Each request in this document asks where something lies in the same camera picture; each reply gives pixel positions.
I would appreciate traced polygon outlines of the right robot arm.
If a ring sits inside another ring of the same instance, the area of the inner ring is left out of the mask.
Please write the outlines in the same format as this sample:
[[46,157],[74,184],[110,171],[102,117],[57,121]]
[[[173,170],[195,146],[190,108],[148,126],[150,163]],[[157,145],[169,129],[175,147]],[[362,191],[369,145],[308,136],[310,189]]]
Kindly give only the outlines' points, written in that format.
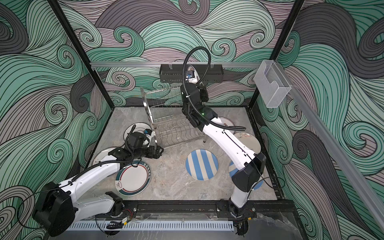
[[244,131],[246,128],[224,126],[217,113],[203,104],[208,99],[205,88],[197,84],[183,83],[180,91],[182,112],[186,119],[194,128],[214,140],[238,169],[232,176],[235,188],[228,208],[234,217],[239,218],[244,215],[251,191],[262,180],[266,156],[255,153],[232,134],[232,131]]

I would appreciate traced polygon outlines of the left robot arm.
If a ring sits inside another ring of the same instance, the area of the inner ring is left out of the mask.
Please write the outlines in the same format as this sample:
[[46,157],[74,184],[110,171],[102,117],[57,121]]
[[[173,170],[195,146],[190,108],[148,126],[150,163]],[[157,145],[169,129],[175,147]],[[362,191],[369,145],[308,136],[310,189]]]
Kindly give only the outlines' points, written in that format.
[[[51,237],[65,232],[73,223],[99,214],[119,217],[123,213],[122,195],[142,192],[151,180],[151,170],[142,158],[158,159],[164,149],[148,146],[132,151],[114,148],[91,167],[59,184],[50,182],[43,187],[32,218]],[[100,197],[81,201],[92,187],[111,175],[116,175],[118,194],[106,192]]]

